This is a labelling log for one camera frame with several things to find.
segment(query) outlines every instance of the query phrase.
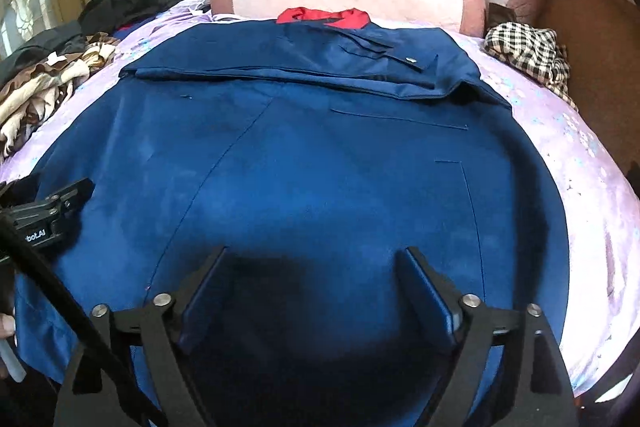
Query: screw head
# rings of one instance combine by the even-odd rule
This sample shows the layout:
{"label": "screw head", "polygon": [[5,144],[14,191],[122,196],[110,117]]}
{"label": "screw head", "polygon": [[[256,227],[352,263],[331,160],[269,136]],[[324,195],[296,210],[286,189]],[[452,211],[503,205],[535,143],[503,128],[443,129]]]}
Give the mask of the screw head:
{"label": "screw head", "polygon": [[462,303],[470,308],[478,308],[481,302],[480,298],[473,293],[468,293],[462,298]]}
{"label": "screw head", "polygon": [[102,317],[103,315],[106,315],[107,311],[109,311],[109,308],[107,308],[106,304],[98,304],[92,311],[91,314],[94,317]]}
{"label": "screw head", "polygon": [[171,302],[171,295],[168,293],[159,293],[154,297],[155,306],[167,306]]}
{"label": "screw head", "polygon": [[540,315],[542,315],[542,308],[537,304],[530,304],[527,306],[527,313],[534,317],[540,317]]}

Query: pocket seam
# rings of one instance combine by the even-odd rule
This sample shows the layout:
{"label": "pocket seam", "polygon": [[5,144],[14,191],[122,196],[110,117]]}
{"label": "pocket seam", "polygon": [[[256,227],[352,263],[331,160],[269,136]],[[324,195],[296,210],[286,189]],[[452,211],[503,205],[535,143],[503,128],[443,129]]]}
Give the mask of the pocket seam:
{"label": "pocket seam", "polygon": [[407,121],[407,122],[412,122],[412,123],[420,123],[423,125],[432,125],[434,127],[444,127],[447,129],[457,129],[460,131],[468,131],[469,127],[464,125],[447,125],[444,123],[432,123],[432,122],[425,122],[422,120],[413,120],[412,118],[402,118],[400,116],[389,116],[386,114],[366,114],[366,113],[357,113],[357,112],[350,112],[350,111],[344,111],[341,109],[336,109],[333,107],[329,108],[330,111],[332,112],[336,112],[338,114],[346,114],[346,115],[350,115],[350,116],[360,116],[363,118],[380,118],[381,120],[398,120],[398,121]]}
{"label": "pocket seam", "polygon": [[436,163],[457,163],[460,166],[462,172],[462,178],[465,181],[466,195],[469,198],[469,206],[471,206],[471,215],[474,216],[474,227],[476,229],[476,241],[478,242],[478,257],[480,259],[480,277],[482,279],[482,300],[486,301],[486,290],[484,287],[484,262],[482,259],[482,246],[480,241],[480,230],[478,229],[478,218],[476,217],[476,209],[474,207],[474,200],[471,197],[471,190],[469,189],[469,181],[466,178],[465,166],[458,160],[436,160]]}

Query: plaid fabric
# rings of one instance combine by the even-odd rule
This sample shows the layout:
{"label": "plaid fabric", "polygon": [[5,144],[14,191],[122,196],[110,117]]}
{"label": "plaid fabric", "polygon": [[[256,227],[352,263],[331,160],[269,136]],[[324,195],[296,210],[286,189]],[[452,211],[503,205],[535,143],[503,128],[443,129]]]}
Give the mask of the plaid fabric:
{"label": "plaid fabric", "polygon": [[578,110],[569,97],[570,76],[566,48],[558,46],[556,32],[527,24],[505,22],[490,29],[484,39],[488,55],[533,77],[539,84]]}

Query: red fabric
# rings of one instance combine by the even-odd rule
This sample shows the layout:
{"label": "red fabric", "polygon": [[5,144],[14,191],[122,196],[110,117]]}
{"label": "red fabric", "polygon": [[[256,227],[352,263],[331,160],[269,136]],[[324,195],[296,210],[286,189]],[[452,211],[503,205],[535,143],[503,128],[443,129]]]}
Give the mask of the red fabric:
{"label": "red fabric", "polygon": [[338,19],[337,21],[329,22],[326,25],[349,30],[362,29],[371,22],[367,12],[363,12],[356,8],[331,13],[324,12],[322,10],[310,10],[301,6],[299,8],[288,8],[284,10],[276,20],[276,23],[282,24],[294,21],[319,21],[324,19]]}

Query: blue coat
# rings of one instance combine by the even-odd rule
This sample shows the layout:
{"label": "blue coat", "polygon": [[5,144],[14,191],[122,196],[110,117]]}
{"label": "blue coat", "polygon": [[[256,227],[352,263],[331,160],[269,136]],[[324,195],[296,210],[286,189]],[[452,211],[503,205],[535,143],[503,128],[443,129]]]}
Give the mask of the blue coat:
{"label": "blue coat", "polygon": [[[491,306],[540,304],[559,339],[558,190],[445,32],[203,24],[121,76],[36,168],[41,195],[96,185],[54,267],[86,311],[117,310],[233,249],[233,295],[190,355],[220,425],[413,425],[449,358],[399,292],[407,246]],[[20,355],[60,381],[74,336],[33,284],[17,290]]]}

